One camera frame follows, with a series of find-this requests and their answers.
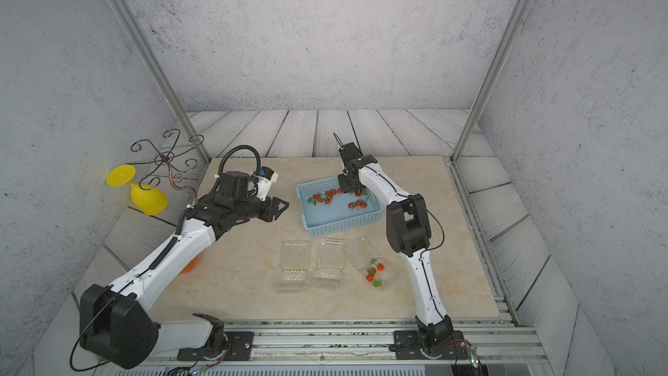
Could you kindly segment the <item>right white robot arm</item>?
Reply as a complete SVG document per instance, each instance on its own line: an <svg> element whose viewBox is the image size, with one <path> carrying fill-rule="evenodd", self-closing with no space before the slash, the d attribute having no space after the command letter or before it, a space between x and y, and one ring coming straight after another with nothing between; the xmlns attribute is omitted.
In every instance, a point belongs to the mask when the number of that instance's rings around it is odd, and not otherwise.
<svg viewBox="0 0 668 376"><path fill-rule="evenodd" d="M343 172L337 179L342 191L368 190L385 207L388 243L405 262L412 285L420 352L438 359L463 336L453 328L431 267L431 213L426 201L397 185L374 156L363 154L355 144L341 144L339 156Z"/></svg>

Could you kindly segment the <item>light blue perforated basket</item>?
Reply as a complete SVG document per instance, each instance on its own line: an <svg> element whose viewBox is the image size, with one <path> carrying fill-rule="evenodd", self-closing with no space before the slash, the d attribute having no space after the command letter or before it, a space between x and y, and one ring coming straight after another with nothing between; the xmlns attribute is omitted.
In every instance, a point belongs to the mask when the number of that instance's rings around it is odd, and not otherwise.
<svg viewBox="0 0 668 376"><path fill-rule="evenodd" d="M297 199L301 203L303 211L302 222L306 231L313 238L373 224L379 221L381 214L384 212L384 207L370 191L368 191L368 205L362 210L350 210L348 208L348 203L355 198L351 197L349 193L335 196L330 205L310 205L307 203L306 200L309 196L330 189L340 189L336 176L297 186Z"/></svg>

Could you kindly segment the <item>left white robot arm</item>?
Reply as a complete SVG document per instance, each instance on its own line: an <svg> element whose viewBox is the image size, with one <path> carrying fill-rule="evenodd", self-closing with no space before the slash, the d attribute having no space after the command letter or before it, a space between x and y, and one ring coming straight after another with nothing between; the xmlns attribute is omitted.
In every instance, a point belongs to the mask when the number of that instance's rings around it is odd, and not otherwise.
<svg viewBox="0 0 668 376"><path fill-rule="evenodd" d="M224 358L231 343L221 320L196 313L192 320L159 324L149 312L166 287L233 227L279 218L289 204L269 196L277 180L278 174L265 166L252 175L217 174L212 190L182 211L168 240L113 282L91 285L82 294L74 346L123 369L157 353L176 352L194 361Z"/></svg>

